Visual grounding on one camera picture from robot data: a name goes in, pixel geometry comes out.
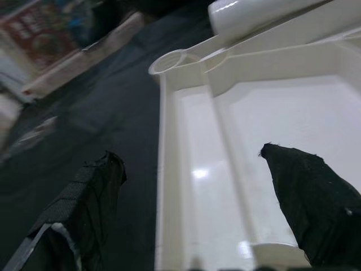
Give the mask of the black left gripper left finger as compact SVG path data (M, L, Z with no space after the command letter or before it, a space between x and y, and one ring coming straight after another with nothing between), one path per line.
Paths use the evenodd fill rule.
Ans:
M113 152L81 167L42 211L5 270L103 270L124 162Z

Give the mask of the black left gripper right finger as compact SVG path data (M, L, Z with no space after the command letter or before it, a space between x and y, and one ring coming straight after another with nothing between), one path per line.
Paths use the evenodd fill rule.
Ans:
M312 266L360 267L360 193L324 160L271 143L269 167L280 209Z

